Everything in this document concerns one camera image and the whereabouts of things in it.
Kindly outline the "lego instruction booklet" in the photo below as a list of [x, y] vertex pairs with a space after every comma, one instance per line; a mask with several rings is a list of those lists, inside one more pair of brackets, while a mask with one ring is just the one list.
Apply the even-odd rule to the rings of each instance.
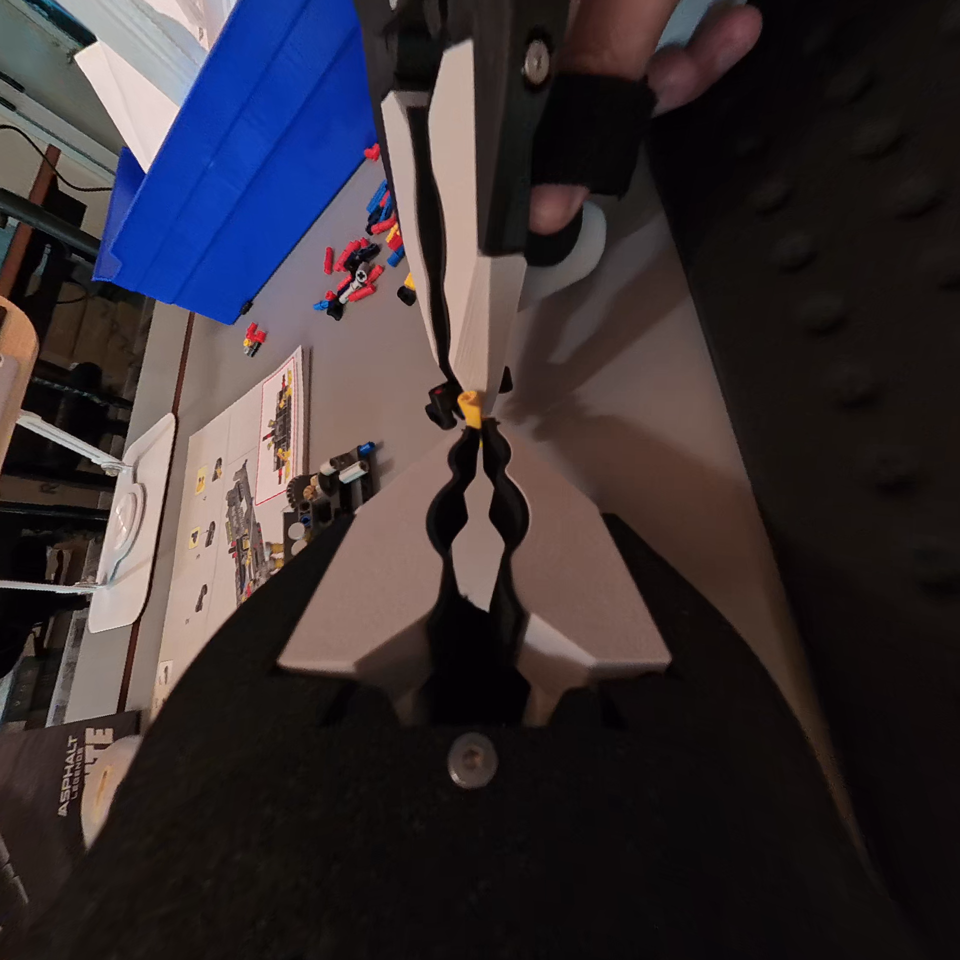
[[308, 372], [300, 345], [189, 438], [150, 720], [210, 638], [283, 566], [286, 490], [307, 465]]

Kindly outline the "black dimpled cloth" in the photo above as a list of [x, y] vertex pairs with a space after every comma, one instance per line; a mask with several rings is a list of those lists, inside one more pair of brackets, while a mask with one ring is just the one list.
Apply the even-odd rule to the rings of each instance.
[[750, 2], [652, 174], [868, 855], [958, 928], [958, 2]]

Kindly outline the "pile of lego pins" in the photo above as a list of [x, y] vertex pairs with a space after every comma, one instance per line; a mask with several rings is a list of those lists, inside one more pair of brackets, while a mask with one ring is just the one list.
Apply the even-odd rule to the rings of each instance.
[[351, 306], [374, 294], [386, 275], [401, 277], [406, 250], [393, 188], [385, 176], [366, 201], [362, 228], [341, 245], [327, 245], [322, 254], [326, 284], [312, 309], [333, 321], [344, 318]]

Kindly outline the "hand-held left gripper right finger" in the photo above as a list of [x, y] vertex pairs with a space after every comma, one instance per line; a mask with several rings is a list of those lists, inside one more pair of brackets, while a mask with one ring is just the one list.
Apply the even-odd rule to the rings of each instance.
[[672, 656], [594, 501], [493, 419], [482, 456], [504, 546], [489, 611], [529, 687], [523, 721], [546, 726], [570, 691], [663, 674]]

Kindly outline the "black lego connector piece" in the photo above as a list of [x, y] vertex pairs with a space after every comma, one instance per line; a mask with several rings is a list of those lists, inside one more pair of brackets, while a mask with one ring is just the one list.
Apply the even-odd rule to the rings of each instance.
[[424, 410], [431, 422], [443, 430], [449, 430], [459, 426], [461, 422], [467, 423], [468, 418], [472, 417], [478, 425], [477, 416], [464, 412], [460, 401], [461, 393], [453, 380], [446, 380], [429, 390]]

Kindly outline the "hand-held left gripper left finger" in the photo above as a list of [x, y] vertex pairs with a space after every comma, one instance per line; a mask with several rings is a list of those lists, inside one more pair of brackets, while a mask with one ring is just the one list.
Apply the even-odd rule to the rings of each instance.
[[444, 435], [359, 508], [279, 655], [297, 674], [377, 688], [400, 721], [425, 710], [420, 693], [431, 673], [427, 624], [441, 595], [450, 546], [428, 518], [443, 491], [456, 487], [463, 454], [473, 481], [481, 434]]

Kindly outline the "partly built lego chassis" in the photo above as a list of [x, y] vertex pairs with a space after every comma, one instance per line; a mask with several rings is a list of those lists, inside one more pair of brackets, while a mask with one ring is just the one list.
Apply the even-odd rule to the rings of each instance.
[[352, 517], [378, 492], [378, 444], [371, 440], [330, 458], [287, 486], [283, 513], [283, 556], [289, 562], [327, 530]]

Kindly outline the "blue plastic bin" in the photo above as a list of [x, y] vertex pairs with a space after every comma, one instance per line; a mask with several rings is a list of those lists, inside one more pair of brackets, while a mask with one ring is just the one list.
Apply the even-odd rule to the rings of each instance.
[[353, 2], [238, 2], [150, 170], [121, 151], [92, 279], [231, 325], [377, 138]]

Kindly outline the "lego set box yellow car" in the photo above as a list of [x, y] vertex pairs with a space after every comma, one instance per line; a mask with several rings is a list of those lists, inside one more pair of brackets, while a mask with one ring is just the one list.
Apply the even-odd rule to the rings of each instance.
[[104, 821], [141, 719], [120, 712], [1, 736], [2, 958], [72, 944], [95, 897], [88, 829]]

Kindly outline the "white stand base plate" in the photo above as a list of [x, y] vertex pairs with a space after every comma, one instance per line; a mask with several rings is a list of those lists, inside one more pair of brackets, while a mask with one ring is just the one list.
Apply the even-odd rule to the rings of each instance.
[[16, 424], [85, 456], [112, 474], [116, 484], [94, 579], [73, 584], [3, 579], [2, 589], [88, 598], [86, 629], [90, 634], [132, 626], [140, 618], [150, 594], [177, 434], [176, 415], [164, 414], [126, 448], [120, 459], [38, 414], [20, 410]]

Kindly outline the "person's right hand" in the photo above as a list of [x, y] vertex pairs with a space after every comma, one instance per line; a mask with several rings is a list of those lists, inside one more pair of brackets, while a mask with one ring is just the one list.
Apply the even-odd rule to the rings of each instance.
[[758, 43], [762, 13], [711, 4], [688, 42], [658, 44], [674, 1], [577, 2], [534, 138], [529, 229], [566, 229], [590, 195], [622, 198], [652, 120], [691, 103]]

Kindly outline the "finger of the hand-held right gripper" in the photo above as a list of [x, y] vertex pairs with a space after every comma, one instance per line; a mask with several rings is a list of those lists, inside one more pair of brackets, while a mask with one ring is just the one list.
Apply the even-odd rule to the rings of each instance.
[[518, 316], [526, 261], [491, 256], [478, 240], [474, 42], [444, 51], [431, 100], [431, 164], [443, 223], [448, 362], [463, 391], [494, 409]]
[[441, 90], [393, 90], [381, 114], [393, 197], [424, 325], [444, 378], [457, 385], [459, 109]]

